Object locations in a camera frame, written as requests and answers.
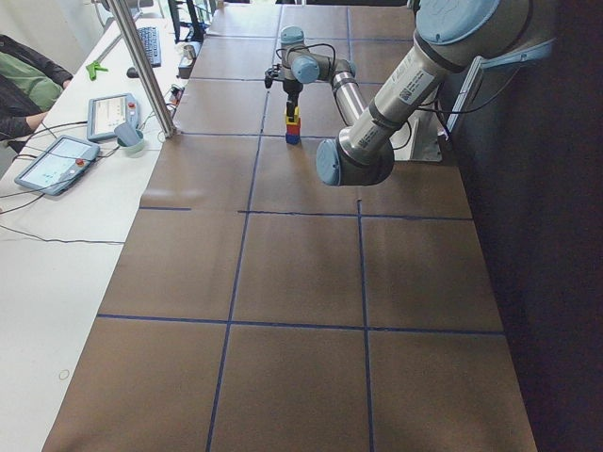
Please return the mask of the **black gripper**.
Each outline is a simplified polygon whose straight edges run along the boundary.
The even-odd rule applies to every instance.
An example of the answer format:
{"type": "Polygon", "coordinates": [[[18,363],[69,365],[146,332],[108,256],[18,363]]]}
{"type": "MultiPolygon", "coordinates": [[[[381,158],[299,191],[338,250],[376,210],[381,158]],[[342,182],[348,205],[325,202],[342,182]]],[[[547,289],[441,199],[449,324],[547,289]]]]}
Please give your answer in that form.
{"type": "Polygon", "coordinates": [[[285,115],[289,119],[295,118],[299,113],[299,94],[302,92],[302,83],[297,80],[285,79],[283,88],[287,94],[285,115]]]}

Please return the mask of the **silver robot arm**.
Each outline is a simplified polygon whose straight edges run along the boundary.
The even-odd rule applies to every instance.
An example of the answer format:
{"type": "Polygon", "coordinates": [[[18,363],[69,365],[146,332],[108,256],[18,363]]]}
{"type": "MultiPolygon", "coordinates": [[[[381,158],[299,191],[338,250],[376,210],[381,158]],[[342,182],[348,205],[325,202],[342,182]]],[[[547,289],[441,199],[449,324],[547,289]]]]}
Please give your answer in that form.
{"type": "Polygon", "coordinates": [[[421,1],[414,43],[375,97],[366,103],[345,59],[311,52],[297,26],[282,30],[279,63],[265,72],[265,85],[279,81],[287,94],[285,115],[295,119],[304,85],[332,87],[346,124],[317,149],[319,179],[328,186],[372,186],[391,173],[390,138],[450,73],[475,57],[519,63],[547,57],[554,41],[555,1],[421,1]]]}

